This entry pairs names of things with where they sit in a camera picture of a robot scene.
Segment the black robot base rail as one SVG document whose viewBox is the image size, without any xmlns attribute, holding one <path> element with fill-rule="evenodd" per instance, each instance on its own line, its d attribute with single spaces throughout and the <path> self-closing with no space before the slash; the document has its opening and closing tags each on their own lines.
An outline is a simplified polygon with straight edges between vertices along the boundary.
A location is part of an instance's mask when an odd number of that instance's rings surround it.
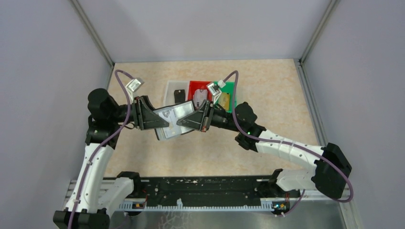
<svg viewBox="0 0 405 229">
<path fill-rule="evenodd" d="M 142 211 L 279 211 L 282 201 L 298 198 L 266 176 L 141 177 L 117 210 Z"/>
</svg>

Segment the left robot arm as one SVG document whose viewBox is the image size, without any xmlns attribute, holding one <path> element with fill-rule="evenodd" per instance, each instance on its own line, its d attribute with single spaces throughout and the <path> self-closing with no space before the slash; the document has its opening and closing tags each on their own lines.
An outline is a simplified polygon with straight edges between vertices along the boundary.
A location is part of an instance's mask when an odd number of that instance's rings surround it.
<svg viewBox="0 0 405 229">
<path fill-rule="evenodd" d="M 113 186 L 101 196 L 104 172 L 126 124 L 132 122 L 140 130 L 169 126 L 154 113 L 147 96 L 118 105 L 107 90 L 99 88 L 89 94 L 88 110 L 91 115 L 79 177 L 65 208 L 53 216 L 60 229 L 107 229 L 112 214 L 125 198 L 144 196 L 139 173 L 127 171 L 120 172 Z"/>
</svg>

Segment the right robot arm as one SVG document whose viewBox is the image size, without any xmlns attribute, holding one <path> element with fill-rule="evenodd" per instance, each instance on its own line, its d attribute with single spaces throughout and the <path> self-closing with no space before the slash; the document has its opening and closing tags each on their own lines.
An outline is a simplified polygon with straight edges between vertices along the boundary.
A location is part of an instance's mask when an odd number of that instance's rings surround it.
<svg viewBox="0 0 405 229">
<path fill-rule="evenodd" d="M 274 155 L 302 167 L 301 170 L 275 170 L 270 184 L 276 191 L 317 190 L 341 203 L 353 199 L 354 190 L 349 181 L 352 166 L 338 145 L 313 146 L 293 141 L 256 124 L 256 120 L 257 115 L 247 102 L 228 113 L 221 106 L 204 101 L 177 124 L 201 132 L 211 126 L 236 131 L 235 140 L 243 149 Z"/>
</svg>

